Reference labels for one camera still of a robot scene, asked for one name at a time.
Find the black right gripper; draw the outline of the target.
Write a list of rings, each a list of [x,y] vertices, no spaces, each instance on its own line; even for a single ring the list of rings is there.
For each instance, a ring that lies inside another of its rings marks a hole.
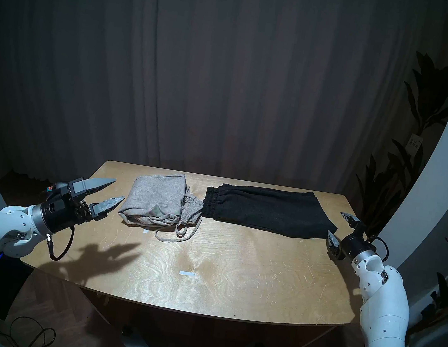
[[[342,239],[341,242],[330,231],[327,231],[326,248],[329,252],[336,252],[337,260],[346,260],[358,263],[366,256],[372,256],[376,252],[376,248],[364,238],[366,225],[361,224],[361,220],[356,216],[341,212],[340,215],[348,223],[349,227],[354,230],[351,234]]]

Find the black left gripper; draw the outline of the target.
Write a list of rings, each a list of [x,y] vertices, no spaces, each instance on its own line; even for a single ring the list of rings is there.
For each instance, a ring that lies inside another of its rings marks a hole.
[[[84,198],[103,190],[116,182],[116,178],[75,179],[69,183],[57,182],[47,188],[47,198],[41,203],[42,219],[50,233],[57,233],[76,224],[94,220],[92,214],[108,215],[125,196],[110,198],[100,203],[91,204]]]

